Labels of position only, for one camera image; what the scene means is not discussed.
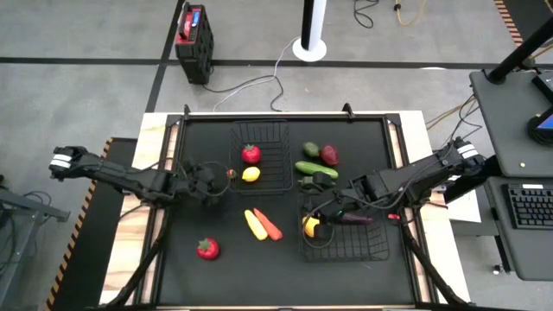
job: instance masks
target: yellow black striped tape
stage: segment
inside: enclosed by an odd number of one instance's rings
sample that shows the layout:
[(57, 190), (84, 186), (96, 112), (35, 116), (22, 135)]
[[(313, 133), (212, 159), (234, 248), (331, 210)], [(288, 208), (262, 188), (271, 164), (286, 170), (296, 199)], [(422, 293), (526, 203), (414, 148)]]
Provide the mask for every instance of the yellow black striped tape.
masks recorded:
[(507, 26), (507, 29), (509, 30), (509, 33), (511, 34), (511, 38), (513, 41), (515, 41), (515, 44), (517, 47), (522, 44), (522, 36), (518, 32), (517, 26), (515, 26), (515, 22), (511, 18), (511, 14), (507, 10), (507, 7), (503, 3), (503, 0), (493, 0), (495, 2), (495, 6), (498, 8), (499, 14), (501, 15), (501, 18), (503, 18), (503, 22), (505, 22), (505, 25)]
[[(105, 141), (105, 146), (102, 149), (102, 155), (101, 155), (103, 159), (107, 157), (107, 152), (110, 149), (112, 141), (113, 141), (113, 138), (110, 138), (107, 141)], [(90, 187), (88, 188), (88, 191), (86, 192), (85, 201), (83, 202), (83, 205), (80, 207), (79, 216), (77, 217), (75, 227), (73, 228), (73, 232), (71, 233), (71, 238), (69, 239), (69, 243), (67, 244), (67, 249), (63, 253), (63, 258), (61, 259), (61, 264), (58, 269), (58, 273), (56, 273), (54, 284), (52, 285), (52, 288), (50, 289), (50, 294), (48, 295), (48, 298), (46, 300), (44, 311), (50, 311), (54, 307), (55, 296), (60, 290), (61, 281), (63, 281), (63, 274), (67, 269), (67, 263), (69, 262), (69, 259), (71, 259), (71, 254), (73, 252), (73, 249), (75, 248), (75, 244), (77, 243), (77, 238), (79, 237), (80, 228), (83, 226), (83, 222), (85, 221), (86, 211), (88, 210), (88, 206), (90, 205), (90, 201), (92, 200), (92, 195), (94, 194), (94, 190), (96, 189), (96, 183), (97, 183), (96, 181), (92, 181), (90, 184)]]

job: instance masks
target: wooden table frame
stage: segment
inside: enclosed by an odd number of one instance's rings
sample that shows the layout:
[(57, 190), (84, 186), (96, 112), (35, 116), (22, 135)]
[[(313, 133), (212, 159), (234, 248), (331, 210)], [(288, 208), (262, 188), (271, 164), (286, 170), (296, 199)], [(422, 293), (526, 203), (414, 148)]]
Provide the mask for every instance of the wooden table frame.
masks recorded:
[[(160, 161), (160, 154), (166, 154), (167, 160), (161, 162), (166, 169), (173, 166), (172, 156), (175, 154), (177, 146), (177, 136), (179, 126), (168, 128), (166, 135), (166, 125), (168, 115), (181, 113), (147, 113), (143, 117), (138, 137), (137, 149), (132, 163), (134, 168), (145, 168), (151, 163)], [(217, 117), (217, 116), (252, 116), (259, 115), (284, 117), (298, 115), (345, 115), (346, 112), (235, 112), (235, 113), (190, 113), (191, 117)], [(393, 147), (393, 157), (397, 167), (403, 166), (409, 159), (413, 162), (431, 154), (428, 134), (423, 120), (423, 114), (420, 111), (356, 111), (356, 116), (398, 114), (401, 127), (389, 122), (389, 133), (391, 145)], [(444, 204), (443, 197), (440, 194), (432, 194), (431, 201)], [(131, 208), (140, 205), (140, 201), (135, 196), (127, 196), (124, 199), (121, 213), (125, 213)], [(411, 210), (407, 209), (407, 216), (410, 217)], [(461, 261), (454, 241), (453, 231), (449, 223), (447, 209), (426, 205), (421, 209), (421, 220), (424, 229), (424, 236), (419, 238), (421, 232), (417, 230), (415, 222), (410, 224), (411, 233), (420, 244), (426, 244), (430, 260), (436, 267), (446, 283), (463, 300), (470, 301), (467, 285), (463, 275)], [(111, 251), (110, 263), (105, 277), (104, 287), (99, 303), (111, 301), (119, 290), (127, 283), (130, 276), (139, 265), (143, 257), (144, 244), (151, 244), (161, 227), (163, 219), (163, 210), (150, 210), (144, 206), (134, 213), (129, 214), (118, 224), (118, 230)], [(151, 234), (147, 234), (146, 228), (153, 228)], [(417, 282), (415, 288), (418, 290), (418, 299), (420, 301), (431, 301), (435, 289), (429, 289), (429, 283), (424, 273), (423, 267), (412, 255), (416, 268)], [(138, 290), (142, 292), (142, 299), (138, 300), (134, 295), (127, 301), (131, 303), (148, 303), (154, 284), (154, 271), (157, 265), (157, 259), (149, 266), (143, 283), (139, 285)], [(438, 301), (445, 303), (442, 295), (438, 293)], [(300, 306), (292, 308), (407, 308), (411, 306)], [(179, 306), (182, 309), (245, 309), (245, 307), (189, 307)], [(282, 308), (282, 306), (249, 306), (247, 308)]]

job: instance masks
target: white paper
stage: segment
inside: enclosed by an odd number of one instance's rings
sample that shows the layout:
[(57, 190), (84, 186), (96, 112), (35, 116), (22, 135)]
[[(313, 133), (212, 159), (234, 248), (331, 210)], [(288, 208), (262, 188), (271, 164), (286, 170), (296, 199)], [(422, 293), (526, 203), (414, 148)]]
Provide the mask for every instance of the white paper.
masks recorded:
[(476, 199), (476, 191), (473, 190), (460, 198), (448, 203), (449, 219), (471, 222), (482, 222), (480, 209)]

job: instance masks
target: white base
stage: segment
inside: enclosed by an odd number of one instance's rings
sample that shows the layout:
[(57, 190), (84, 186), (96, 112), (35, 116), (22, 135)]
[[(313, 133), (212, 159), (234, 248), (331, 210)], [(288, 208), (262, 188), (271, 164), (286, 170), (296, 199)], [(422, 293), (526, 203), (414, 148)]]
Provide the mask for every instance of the white base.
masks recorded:
[(294, 51), (294, 55), (300, 60), (309, 62), (318, 61), (327, 54), (327, 45), (323, 40), (319, 40), (317, 46), (313, 50), (308, 51), (302, 47), (302, 39), (300, 38), (294, 42), (292, 51)]

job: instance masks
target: green vegetable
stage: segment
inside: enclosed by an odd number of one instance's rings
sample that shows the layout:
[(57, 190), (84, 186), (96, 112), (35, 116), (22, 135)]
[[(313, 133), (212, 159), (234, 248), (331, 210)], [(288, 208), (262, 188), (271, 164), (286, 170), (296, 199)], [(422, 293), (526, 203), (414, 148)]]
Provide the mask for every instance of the green vegetable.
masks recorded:
[(322, 165), (311, 163), (311, 162), (304, 162), (299, 161), (296, 162), (296, 168), (307, 175), (313, 175), (315, 172), (322, 172), (325, 174), (330, 175), (333, 179), (338, 178), (338, 172), (331, 168), (323, 167)]
[(311, 157), (319, 156), (319, 146), (315, 143), (306, 142), (303, 144), (303, 152)]

